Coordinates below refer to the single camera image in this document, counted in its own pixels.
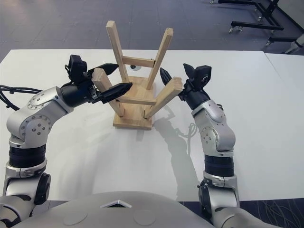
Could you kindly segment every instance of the light wood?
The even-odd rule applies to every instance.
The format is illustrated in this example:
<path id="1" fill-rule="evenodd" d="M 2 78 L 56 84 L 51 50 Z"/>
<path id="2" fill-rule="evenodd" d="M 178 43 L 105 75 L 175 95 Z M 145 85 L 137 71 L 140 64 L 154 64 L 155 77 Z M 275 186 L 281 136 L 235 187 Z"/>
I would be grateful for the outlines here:
<path id="1" fill-rule="evenodd" d="M 149 119 L 164 107 L 170 100 L 176 97 L 182 91 L 182 80 L 180 77 L 174 77 L 170 82 L 161 90 L 156 97 L 156 104 L 147 107 L 144 112 L 144 117 Z"/>
<path id="2" fill-rule="evenodd" d="M 144 67 L 153 67 L 155 60 L 154 59 L 146 59 L 146 58 L 134 58 L 123 56 L 123 63 L 135 66 L 144 66 Z"/>
<path id="3" fill-rule="evenodd" d="M 133 83 L 131 89 L 124 95 L 125 97 L 132 97 L 145 100 L 154 99 L 154 88 L 146 90 L 147 78 L 145 77 L 132 77 L 129 76 L 130 81 Z M 151 130 L 152 120 L 151 118 L 145 119 L 143 117 L 144 110 L 149 105 L 143 104 L 124 104 L 125 112 L 123 117 L 119 117 L 115 114 L 113 126 L 123 128 L 135 128 L 143 130 Z"/>
<path id="4" fill-rule="evenodd" d="M 156 104 L 156 99 L 146 100 L 137 97 L 128 97 L 128 96 L 121 96 L 116 99 L 121 103 L 128 103 L 128 104 L 138 104 L 138 105 L 154 105 Z"/>
<path id="5" fill-rule="evenodd" d="M 108 36 L 111 41 L 111 45 L 112 45 L 113 52 L 114 52 L 114 55 L 116 58 L 116 62 L 118 64 L 120 76 L 122 77 L 122 81 L 130 82 L 130 80 L 128 78 L 127 69 L 125 68 L 125 65 L 123 62 L 123 51 L 122 51 L 122 46 L 120 45 L 115 21 L 113 21 L 113 20 L 108 21 L 108 23 L 106 24 L 106 30 L 108 32 Z"/>
<path id="6" fill-rule="evenodd" d="M 105 71 L 100 68 L 95 68 L 92 75 L 92 82 L 99 89 L 100 92 L 107 91 L 112 84 L 106 75 Z M 109 105 L 114 109 L 116 115 L 123 116 L 124 115 L 124 106 L 123 104 L 117 102 L 116 100 L 112 100 L 109 102 Z"/>
<path id="7" fill-rule="evenodd" d="M 162 60 L 163 60 L 163 58 L 166 54 L 166 51 L 169 47 L 169 44 L 172 40 L 172 37 L 173 37 L 173 29 L 166 28 L 166 31 L 162 37 L 162 42 L 161 42 L 160 48 L 158 49 L 158 52 L 156 55 L 154 67 L 152 68 L 148 81 L 147 81 L 146 89 L 151 89 L 152 84 L 155 80 L 156 74 L 161 67 Z"/>

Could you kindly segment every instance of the black metal stand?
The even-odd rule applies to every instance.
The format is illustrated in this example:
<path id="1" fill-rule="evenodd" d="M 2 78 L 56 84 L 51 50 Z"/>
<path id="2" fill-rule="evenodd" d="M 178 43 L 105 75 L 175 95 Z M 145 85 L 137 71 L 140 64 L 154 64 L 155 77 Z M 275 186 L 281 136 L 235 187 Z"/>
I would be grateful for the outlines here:
<path id="1" fill-rule="evenodd" d="M 269 29 L 274 32 L 275 30 L 284 30 L 284 28 L 280 25 L 280 23 L 272 16 L 273 11 L 277 8 L 277 3 L 279 0 L 273 0 L 267 8 L 263 6 L 260 2 L 248 1 L 248 0 L 218 0 L 218 3 L 230 3 L 230 4 L 241 4 L 241 5 L 254 5 L 256 7 L 256 11 L 258 10 L 261 13 L 261 16 L 258 17 L 258 23 L 248 23 L 242 21 L 232 21 L 231 28 L 229 33 L 233 31 L 233 28 L 239 26 L 239 31 L 242 30 L 243 27 L 255 28 L 255 29 Z M 265 18 L 269 25 L 265 25 L 260 23 L 262 19 Z"/>
<path id="2" fill-rule="evenodd" d="M 266 46 L 271 45 L 274 42 L 294 42 L 298 37 L 269 37 Z"/>

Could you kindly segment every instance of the white tabletop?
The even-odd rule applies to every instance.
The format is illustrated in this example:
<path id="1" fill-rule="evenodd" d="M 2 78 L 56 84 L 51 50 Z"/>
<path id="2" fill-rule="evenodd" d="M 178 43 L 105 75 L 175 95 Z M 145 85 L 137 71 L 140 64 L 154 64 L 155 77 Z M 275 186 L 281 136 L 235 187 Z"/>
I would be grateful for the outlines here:
<path id="1" fill-rule="evenodd" d="M 126 50 L 133 57 L 155 58 L 155 50 Z M 47 89 L 68 81 L 64 64 L 80 55 L 88 68 L 114 63 L 112 50 L 12 50 L 0 64 L 0 83 Z M 278 75 L 263 52 L 168 51 L 162 67 L 172 76 L 186 76 L 183 63 L 212 66 L 206 91 L 222 104 L 234 130 L 235 173 L 241 200 L 304 197 L 304 108 L 301 97 Z M 129 71 L 148 76 L 150 69 Z M 119 71 L 110 76 L 120 82 Z M 163 88 L 155 80 L 157 93 Z M 30 95 L 8 95 L 17 106 Z M 0 104 L 0 183 L 8 160 L 6 120 L 13 112 Z M 151 131 L 112 127 L 108 104 L 84 104 L 53 127 L 47 143 L 47 172 L 52 175 L 50 200 L 118 190 L 158 193 L 179 201 L 198 201 L 196 185 L 204 160 L 191 110 L 175 98 L 153 118 Z"/>
<path id="2" fill-rule="evenodd" d="M 304 56 L 266 54 L 275 70 L 297 95 L 304 95 Z"/>

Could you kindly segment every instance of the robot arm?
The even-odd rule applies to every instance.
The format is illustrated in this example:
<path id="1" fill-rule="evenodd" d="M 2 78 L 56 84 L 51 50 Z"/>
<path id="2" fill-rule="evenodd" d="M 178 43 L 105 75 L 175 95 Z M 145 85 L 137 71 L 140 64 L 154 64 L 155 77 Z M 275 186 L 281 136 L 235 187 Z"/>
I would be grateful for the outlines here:
<path id="1" fill-rule="evenodd" d="M 203 87 L 211 77 L 210 66 L 194 69 L 184 64 L 189 79 L 179 94 L 192 109 L 205 154 L 204 180 L 198 186 L 202 212 L 216 228 L 274 228 L 240 208 L 237 177 L 234 174 L 235 135 L 226 122 L 221 105 L 210 99 Z M 171 76 L 161 68 L 167 84 Z"/>
<path id="2" fill-rule="evenodd" d="M 117 64 L 104 64 L 109 75 Z M 86 62 L 71 55 L 67 66 L 71 82 L 61 88 L 53 87 L 35 94 L 27 105 L 15 111 L 7 121 L 11 133 L 9 162 L 3 196 L 0 197 L 0 224 L 7 227 L 27 219 L 36 205 L 48 198 L 50 175 L 44 173 L 48 134 L 53 124 L 71 113 L 74 107 L 86 102 L 107 103 L 125 94 L 132 83 L 113 86 L 108 91 L 97 91 L 91 78 L 94 69 L 86 71 Z"/>

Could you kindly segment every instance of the wooden stool leg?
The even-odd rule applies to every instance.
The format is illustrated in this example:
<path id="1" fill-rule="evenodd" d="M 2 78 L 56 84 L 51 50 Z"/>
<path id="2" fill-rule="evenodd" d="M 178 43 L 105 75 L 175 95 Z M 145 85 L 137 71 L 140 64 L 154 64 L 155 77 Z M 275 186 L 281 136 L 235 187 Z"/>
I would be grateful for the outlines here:
<path id="1" fill-rule="evenodd" d="M 106 24 L 106 30 L 108 32 L 108 36 L 111 41 L 111 45 L 112 45 L 113 52 L 114 52 L 114 55 L 116 58 L 116 62 L 118 64 L 120 76 L 122 77 L 122 81 L 130 82 L 128 73 L 127 73 L 127 69 L 125 68 L 125 65 L 123 62 L 123 51 L 122 51 L 122 46 L 120 45 L 115 21 L 113 21 L 113 20 L 108 21 L 108 23 Z"/>
<path id="2" fill-rule="evenodd" d="M 158 70 L 161 67 L 162 60 L 163 60 L 163 58 L 166 54 L 166 51 L 169 47 L 169 44 L 171 42 L 172 37 L 173 37 L 173 29 L 172 28 L 167 28 L 163 37 L 162 37 L 162 42 L 161 42 L 160 48 L 158 49 L 158 52 L 157 52 L 154 67 L 152 68 L 152 70 L 150 72 L 150 75 L 149 75 L 149 78 L 148 78 L 148 81 L 147 81 L 146 89 L 151 89 L 151 86 L 152 86 L 152 84 L 155 80 L 155 77 L 156 77 L 156 74 L 157 74 Z"/>
<path id="3" fill-rule="evenodd" d="M 106 75 L 105 71 L 100 68 L 95 68 L 93 75 L 92 75 L 92 82 L 94 85 L 99 89 L 100 92 L 107 91 L 110 87 L 112 87 L 112 84 Z M 120 102 L 117 102 L 116 100 L 112 100 L 109 102 L 110 106 L 114 109 L 114 111 L 119 116 L 124 115 L 124 106 Z"/>
<path id="4" fill-rule="evenodd" d="M 170 100 L 176 97 L 182 91 L 182 80 L 180 77 L 174 77 L 161 90 L 156 97 L 156 104 L 144 110 L 144 118 L 149 119 L 164 107 Z"/>

